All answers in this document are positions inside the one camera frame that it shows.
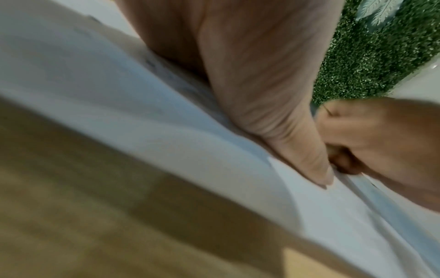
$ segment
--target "wooden surface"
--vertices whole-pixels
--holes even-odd
[[[228,200],[0,100],[0,277],[366,277]]]

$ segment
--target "artificial grass wall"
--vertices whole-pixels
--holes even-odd
[[[361,1],[346,1],[315,83],[315,104],[384,95],[440,53],[440,0],[404,0],[373,32],[367,18],[356,21]]]

